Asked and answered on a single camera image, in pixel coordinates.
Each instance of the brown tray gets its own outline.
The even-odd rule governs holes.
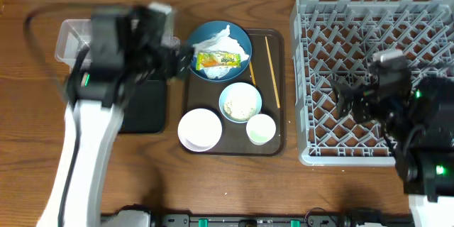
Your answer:
[[[253,45],[251,62],[253,64],[255,83],[260,95],[262,95],[262,113],[271,116],[275,120],[275,136],[264,145],[254,145],[249,141],[246,134],[246,123],[231,122],[219,110],[219,96],[228,85],[236,82],[252,84],[249,67],[239,77],[223,83],[205,81],[191,72],[185,86],[183,113],[185,114],[198,108],[212,110],[221,119],[223,128],[220,141],[212,149],[197,154],[274,156],[285,147],[284,41],[282,36],[272,29],[245,29],[245,31]],[[276,105],[265,36],[267,36],[268,45],[270,46],[280,109]],[[181,146],[187,152],[196,153],[186,149],[183,145]]]

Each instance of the blue plate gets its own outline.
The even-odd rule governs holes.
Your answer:
[[[193,45],[195,43],[200,43],[205,40],[208,40],[214,37],[217,33],[226,29],[227,25],[230,25],[230,37],[238,41],[238,43],[244,49],[246,54],[249,55],[249,60],[241,62],[241,67],[230,69],[230,71],[222,78],[209,79],[206,76],[205,71],[196,70],[196,56],[194,56],[191,64],[191,71],[196,76],[210,82],[227,82],[234,79],[235,77],[240,75],[246,68],[248,68],[250,59],[253,55],[253,47],[250,43],[248,34],[246,34],[246,32],[242,28],[233,23],[227,21],[212,21],[205,23],[204,25],[199,26],[194,32],[192,32],[189,39],[187,40],[187,44]]]

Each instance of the food wrapper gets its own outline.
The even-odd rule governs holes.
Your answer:
[[[228,52],[199,52],[197,54],[196,70],[210,67],[240,67],[241,56]]]

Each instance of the chopstick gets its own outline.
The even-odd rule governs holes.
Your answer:
[[[276,96],[276,104],[277,108],[281,108],[281,104],[279,103],[279,94],[277,93],[277,86],[276,86],[276,79],[275,79],[275,70],[272,68],[272,61],[271,61],[271,54],[270,54],[270,46],[268,46],[268,38],[265,36],[265,42],[267,43],[267,52],[268,52],[268,62],[270,63],[270,71],[271,71],[271,78],[272,78],[272,85],[275,89],[275,96]]]
[[[254,87],[257,87],[255,85],[255,77],[254,77],[253,63],[252,62],[249,62],[249,70],[250,70],[250,77],[253,79],[253,85],[254,85]]]

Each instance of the dish rack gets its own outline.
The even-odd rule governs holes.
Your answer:
[[[369,84],[372,54],[391,48],[403,50],[412,67],[454,62],[453,10],[454,0],[296,1],[290,33],[303,164],[394,165],[378,123],[338,119],[330,81]],[[448,77],[445,69],[415,69],[413,85],[428,74]]]

